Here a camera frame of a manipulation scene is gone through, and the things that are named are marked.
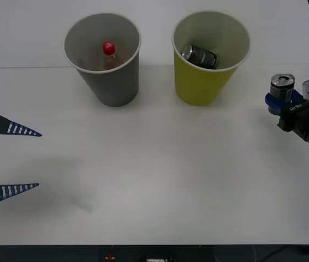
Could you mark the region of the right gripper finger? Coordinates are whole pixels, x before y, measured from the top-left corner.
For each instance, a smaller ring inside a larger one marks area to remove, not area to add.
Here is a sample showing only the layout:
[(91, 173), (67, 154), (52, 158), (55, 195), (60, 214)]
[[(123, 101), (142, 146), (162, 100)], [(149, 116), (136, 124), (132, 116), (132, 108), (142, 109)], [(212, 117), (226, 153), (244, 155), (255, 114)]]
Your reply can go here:
[(295, 89), (292, 91), (291, 103), (292, 104), (299, 104), (304, 101), (303, 96)]
[(267, 93), (265, 96), (265, 102), (268, 105), (269, 113), (273, 115), (280, 115), (283, 108), (287, 106), (286, 101), (279, 100), (272, 96), (270, 93)]

